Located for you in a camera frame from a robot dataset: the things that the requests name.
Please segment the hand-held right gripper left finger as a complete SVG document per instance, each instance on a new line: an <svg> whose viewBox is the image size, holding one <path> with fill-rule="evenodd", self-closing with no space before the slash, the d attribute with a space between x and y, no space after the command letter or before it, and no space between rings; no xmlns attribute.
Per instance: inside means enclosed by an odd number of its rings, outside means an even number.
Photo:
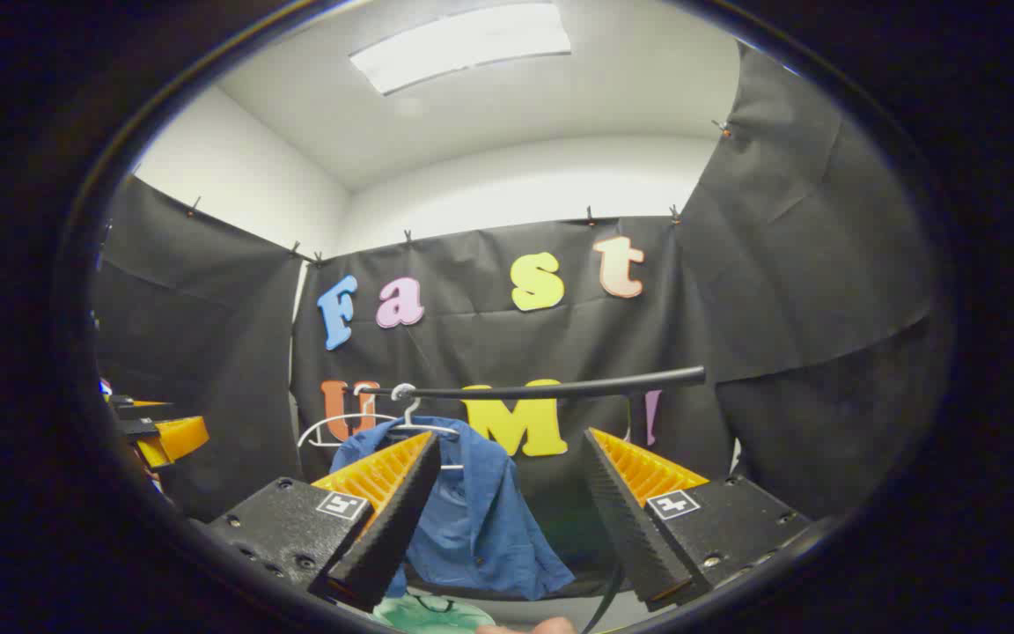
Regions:
<svg viewBox="0 0 1014 634"><path fill-rule="evenodd" d="M314 483L274 479L202 531L266 578L371 611L405 561L440 467L427 431Z"/></svg>

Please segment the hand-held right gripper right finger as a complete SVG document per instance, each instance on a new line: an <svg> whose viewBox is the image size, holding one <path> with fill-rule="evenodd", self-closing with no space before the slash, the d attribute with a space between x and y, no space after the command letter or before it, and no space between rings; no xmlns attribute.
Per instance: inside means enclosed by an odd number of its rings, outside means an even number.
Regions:
<svg viewBox="0 0 1014 634"><path fill-rule="evenodd" d="M744 578L812 525L743 476L708 479L595 428L583 447L602 526L651 611Z"/></svg>

